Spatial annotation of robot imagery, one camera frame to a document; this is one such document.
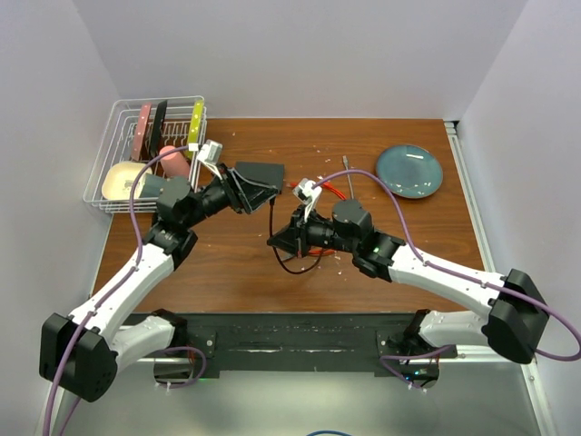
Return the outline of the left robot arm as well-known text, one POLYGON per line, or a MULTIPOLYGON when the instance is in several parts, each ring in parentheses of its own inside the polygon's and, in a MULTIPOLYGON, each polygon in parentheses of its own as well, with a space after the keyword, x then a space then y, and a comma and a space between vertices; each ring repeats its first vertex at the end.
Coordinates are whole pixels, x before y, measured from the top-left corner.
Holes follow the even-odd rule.
POLYGON ((187 322, 157 310, 126 330, 123 322, 144 297, 188 257, 198 237, 193 226, 231 208, 254 213, 283 187, 284 167, 273 163, 219 164, 211 182, 196 192, 181 176, 165 180, 153 225, 128 263, 90 300, 69 315, 43 324, 39 373, 81 399, 94 402, 116 375, 141 358, 163 351, 182 354, 187 322))

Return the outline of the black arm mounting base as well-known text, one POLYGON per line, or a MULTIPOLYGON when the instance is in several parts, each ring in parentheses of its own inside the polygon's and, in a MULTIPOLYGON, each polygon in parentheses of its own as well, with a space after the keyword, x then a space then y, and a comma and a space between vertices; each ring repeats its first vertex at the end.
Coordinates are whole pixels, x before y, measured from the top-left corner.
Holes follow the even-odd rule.
POLYGON ((171 356, 183 360, 192 346, 207 361, 194 359, 206 378, 226 371, 400 372, 427 387, 439 366, 457 356, 454 348, 426 358, 430 347, 406 341, 417 321, 412 313, 179 313, 171 356))

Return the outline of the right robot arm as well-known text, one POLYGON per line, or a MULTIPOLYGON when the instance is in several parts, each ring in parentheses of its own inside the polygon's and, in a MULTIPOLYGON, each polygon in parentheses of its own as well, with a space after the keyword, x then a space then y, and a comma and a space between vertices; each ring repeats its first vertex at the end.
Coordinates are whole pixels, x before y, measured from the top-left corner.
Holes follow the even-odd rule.
POLYGON ((483 272, 424 253, 378 230, 356 200, 335 203, 325 218, 300 205, 267 244, 298 257, 312 248, 349 253, 369 278, 405 284, 462 306, 460 312, 420 310, 399 346, 417 357, 446 346, 487 346, 512 362, 532 362, 548 322, 544 300, 524 272, 483 272))

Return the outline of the black network switch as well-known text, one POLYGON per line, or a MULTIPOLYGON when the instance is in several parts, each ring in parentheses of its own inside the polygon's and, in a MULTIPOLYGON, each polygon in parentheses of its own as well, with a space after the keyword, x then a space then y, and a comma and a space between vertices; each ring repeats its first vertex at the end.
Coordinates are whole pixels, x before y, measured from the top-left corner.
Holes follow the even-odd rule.
POLYGON ((285 167, 280 163, 257 163, 239 161, 235 170, 248 180, 275 186, 282 193, 285 167))

